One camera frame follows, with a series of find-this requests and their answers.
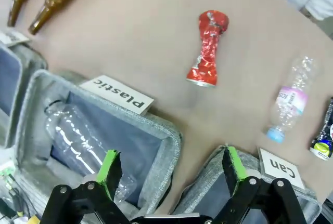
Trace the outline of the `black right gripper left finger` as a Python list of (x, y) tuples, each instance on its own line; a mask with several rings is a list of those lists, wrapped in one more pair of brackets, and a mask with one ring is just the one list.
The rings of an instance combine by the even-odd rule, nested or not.
[(121, 177), (120, 152), (109, 150), (95, 180), (75, 189), (53, 188), (40, 223), (80, 223), (87, 214), (94, 214), (100, 223), (129, 223), (114, 202)]

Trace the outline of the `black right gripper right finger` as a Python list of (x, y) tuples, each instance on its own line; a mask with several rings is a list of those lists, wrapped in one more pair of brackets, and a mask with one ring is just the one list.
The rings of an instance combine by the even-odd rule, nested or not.
[(306, 223), (289, 180), (268, 183), (248, 176), (235, 147), (225, 148), (222, 165), (230, 198), (213, 223), (242, 223), (252, 209), (260, 210), (267, 223)]

